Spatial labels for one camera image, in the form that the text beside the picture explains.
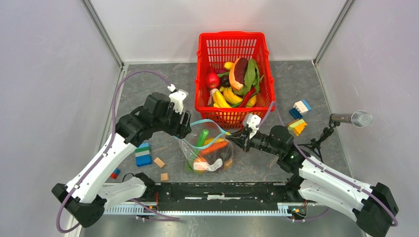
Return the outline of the red toy chili pepper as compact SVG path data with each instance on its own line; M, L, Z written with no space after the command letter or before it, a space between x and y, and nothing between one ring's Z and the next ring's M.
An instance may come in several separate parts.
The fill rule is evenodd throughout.
M214 144L210 145L209 147L207 147L207 148L205 148L205 149L201 150L201 151L199 152L199 155L200 155L200 156L206 156L206 155L208 155L208 154L211 154L211 153L213 153L213 152L216 152L216 151L218 151L218 150L222 149L223 147L225 147L225 146L227 146L227 145L228 145L228 141L223 141L223 142L214 143Z

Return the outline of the brown toy potato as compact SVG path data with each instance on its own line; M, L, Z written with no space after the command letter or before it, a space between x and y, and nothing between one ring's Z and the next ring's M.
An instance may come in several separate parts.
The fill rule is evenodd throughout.
M233 165L234 161L232 158L225 160L223 163L223 170L227 170L229 168L231 168L231 166Z

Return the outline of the single yellow toy banana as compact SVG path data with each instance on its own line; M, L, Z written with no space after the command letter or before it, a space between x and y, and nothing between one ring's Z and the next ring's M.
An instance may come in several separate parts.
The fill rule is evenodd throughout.
M203 146L206 146L208 144L214 144L214 143L218 143L218 142L223 142L225 139L224 138L208 138L204 141Z

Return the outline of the clear zip top bag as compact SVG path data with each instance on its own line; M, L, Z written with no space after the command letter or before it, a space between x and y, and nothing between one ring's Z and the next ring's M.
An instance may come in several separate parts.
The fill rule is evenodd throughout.
M220 173L233 166L233 145L226 139L229 132L210 119L191 123L191 129L189 135L178 140L187 172Z

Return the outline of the green toy pepper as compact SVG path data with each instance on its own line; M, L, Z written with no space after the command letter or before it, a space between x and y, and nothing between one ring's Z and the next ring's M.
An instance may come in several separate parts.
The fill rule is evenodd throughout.
M207 129L203 129L201 131L198 139L197 139L197 143L196 143L195 146L197 146L197 147L203 146L204 145L204 142L205 142L205 140L206 140L206 138L208 136L208 134L209 134L209 131ZM193 150L192 157L190 159L188 159L186 161L186 163L185 163L185 170L186 171L188 171L188 172L195 172L197 174L204 173L203 170L194 170L193 167L191 166L191 164L189 163L189 161L192 161L192 164L194 163L195 159L197 158L197 155L198 155L199 151L200 150L196 150L196 149Z

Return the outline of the orange toy fruit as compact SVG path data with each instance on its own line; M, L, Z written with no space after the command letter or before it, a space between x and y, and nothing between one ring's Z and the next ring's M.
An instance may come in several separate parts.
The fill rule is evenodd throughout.
M205 170L208 168L208 165L207 160L203 157L197 157L193 162L193 168L195 170Z

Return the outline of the dark round toy plum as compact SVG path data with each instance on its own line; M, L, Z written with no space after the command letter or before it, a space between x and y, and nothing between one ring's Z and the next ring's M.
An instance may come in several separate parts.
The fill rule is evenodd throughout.
M222 87L230 87L229 76L223 75L220 77L220 86Z

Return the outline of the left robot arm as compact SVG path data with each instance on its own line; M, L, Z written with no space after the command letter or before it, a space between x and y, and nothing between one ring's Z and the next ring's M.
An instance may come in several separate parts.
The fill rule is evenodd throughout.
M182 139L191 132L191 113L183 109L187 95L183 90L170 95L154 92L147 96L144 105L122 116L89 164L67 184L57 183L53 187L53 195L61 202L60 209L66 209L78 225L88 228L106 210L122 202L133 198L150 201L155 196L155 183L143 173L110 188L103 184L154 133L163 131Z

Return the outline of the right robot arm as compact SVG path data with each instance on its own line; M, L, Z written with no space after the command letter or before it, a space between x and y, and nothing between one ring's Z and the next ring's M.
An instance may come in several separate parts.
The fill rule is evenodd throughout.
M328 167L296 145L286 127L276 125L269 134L246 127L226 138L244 152L253 148L276 155L277 164L292 174L285 188L289 200L303 198L334 209L372 237L384 237L398 225L399 208L388 186L370 185Z

